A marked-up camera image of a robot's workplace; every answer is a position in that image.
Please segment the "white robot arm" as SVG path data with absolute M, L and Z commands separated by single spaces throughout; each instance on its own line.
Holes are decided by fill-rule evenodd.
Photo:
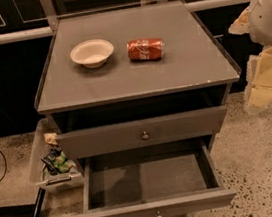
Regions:
M 246 112 L 258 114 L 272 102 L 272 0 L 251 0 L 249 6 L 229 27 L 230 34 L 249 34 L 263 46 L 247 63 Z

